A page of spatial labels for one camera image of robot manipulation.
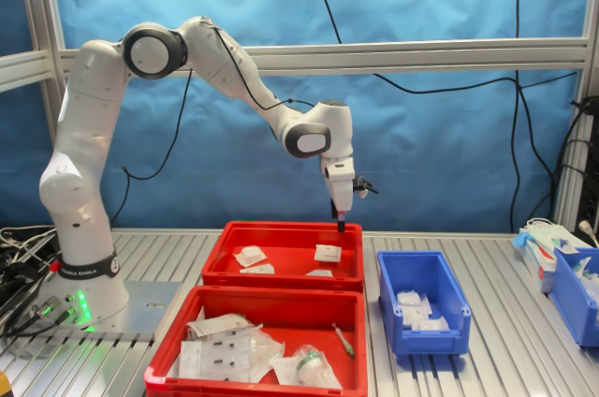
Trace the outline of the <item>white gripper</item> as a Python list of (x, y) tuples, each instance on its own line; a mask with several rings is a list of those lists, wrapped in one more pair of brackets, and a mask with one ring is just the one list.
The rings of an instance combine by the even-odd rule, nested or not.
[(322, 158), (322, 171), (329, 190), (330, 198), (337, 211), (337, 229), (345, 232), (345, 214), (353, 205), (353, 180), (355, 179), (354, 159)]

